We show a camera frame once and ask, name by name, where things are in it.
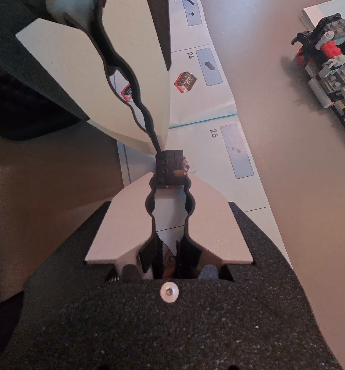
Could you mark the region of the black red brick assembly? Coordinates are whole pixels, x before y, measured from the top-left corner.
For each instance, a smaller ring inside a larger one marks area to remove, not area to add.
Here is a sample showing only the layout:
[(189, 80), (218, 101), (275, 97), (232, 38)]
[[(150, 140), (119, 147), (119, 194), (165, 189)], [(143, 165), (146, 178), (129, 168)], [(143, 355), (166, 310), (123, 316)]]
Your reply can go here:
[(156, 188), (184, 188), (189, 164), (183, 150), (165, 150), (156, 155)]

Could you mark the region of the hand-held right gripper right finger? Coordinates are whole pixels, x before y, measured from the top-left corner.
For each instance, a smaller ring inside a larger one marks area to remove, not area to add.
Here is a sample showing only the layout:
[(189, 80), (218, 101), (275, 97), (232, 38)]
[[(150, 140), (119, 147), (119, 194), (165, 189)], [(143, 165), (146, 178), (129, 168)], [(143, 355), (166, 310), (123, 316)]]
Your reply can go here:
[(176, 278), (196, 279), (205, 266), (251, 265), (253, 256), (227, 199), (193, 174), (184, 179), (184, 234), (177, 241)]

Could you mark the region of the open instruction booklet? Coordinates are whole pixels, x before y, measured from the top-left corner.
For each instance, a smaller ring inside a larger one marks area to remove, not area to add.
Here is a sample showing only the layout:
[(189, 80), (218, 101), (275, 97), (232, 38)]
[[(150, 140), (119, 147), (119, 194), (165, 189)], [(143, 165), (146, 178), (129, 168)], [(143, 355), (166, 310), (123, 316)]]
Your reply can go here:
[(227, 199), (250, 252), (270, 242), (289, 262), (213, 45), (201, 1), (168, 1), (170, 123), (166, 150), (183, 150), (193, 174)]

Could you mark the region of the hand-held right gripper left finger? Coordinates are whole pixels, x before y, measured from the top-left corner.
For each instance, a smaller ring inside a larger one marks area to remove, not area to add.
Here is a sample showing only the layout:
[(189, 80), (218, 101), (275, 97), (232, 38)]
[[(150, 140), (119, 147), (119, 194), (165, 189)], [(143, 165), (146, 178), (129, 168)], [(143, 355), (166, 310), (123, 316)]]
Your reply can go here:
[(132, 265), (143, 279), (162, 275), (162, 242), (152, 215), (155, 193), (155, 175), (149, 172), (113, 198), (85, 257), (87, 264), (112, 264), (119, 275)]

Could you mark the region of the black cushioned pad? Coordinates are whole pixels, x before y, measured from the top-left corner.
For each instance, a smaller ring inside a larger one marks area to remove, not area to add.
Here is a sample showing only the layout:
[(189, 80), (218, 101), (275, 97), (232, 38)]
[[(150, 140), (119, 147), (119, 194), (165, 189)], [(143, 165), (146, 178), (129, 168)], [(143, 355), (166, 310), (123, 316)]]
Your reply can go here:
[(80, 121), (0, 67), (0, 137), (29, 140)]

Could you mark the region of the closed instruction booklet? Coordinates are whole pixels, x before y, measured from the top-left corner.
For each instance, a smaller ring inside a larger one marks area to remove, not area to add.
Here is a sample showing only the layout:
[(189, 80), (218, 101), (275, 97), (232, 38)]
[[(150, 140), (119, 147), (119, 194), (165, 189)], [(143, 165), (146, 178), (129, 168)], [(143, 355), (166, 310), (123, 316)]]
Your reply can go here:
[(304, 8), (300, 19), (307, 30), (313, 31), (322, 18), (336, 13), (345, 19), (345, 0), (332, 0)]

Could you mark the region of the grey red toy truck model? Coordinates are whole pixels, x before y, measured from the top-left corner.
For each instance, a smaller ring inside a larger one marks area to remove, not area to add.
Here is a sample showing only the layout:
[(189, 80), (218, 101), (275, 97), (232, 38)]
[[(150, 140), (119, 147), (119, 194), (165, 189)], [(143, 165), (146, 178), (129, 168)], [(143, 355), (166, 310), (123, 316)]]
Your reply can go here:
[(297, 33), (295, 43), (301, 44), (295, 58), (310, 77), (309, 88), (345, 129), (345, 19), (341, 13), (325, 16), (313, 30)]

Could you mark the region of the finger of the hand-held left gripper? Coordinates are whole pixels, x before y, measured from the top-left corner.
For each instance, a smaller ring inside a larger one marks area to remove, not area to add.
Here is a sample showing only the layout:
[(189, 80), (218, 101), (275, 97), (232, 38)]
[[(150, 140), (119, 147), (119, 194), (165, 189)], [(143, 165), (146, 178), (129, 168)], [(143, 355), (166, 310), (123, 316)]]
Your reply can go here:
[(83, 110), (89, 123), (125, 145), (152, 149), (134, 118), (129, 81), (106, 62), (96, 41), (94, 2), (45, 1), (54, 21), (37, 18), (16, 37)]
[(129, 81), (133, 115), (147, 134), (138, 151), (163, 151), (170, 120), (168, 1), (95, 1), (94, 35), (106, 62)]

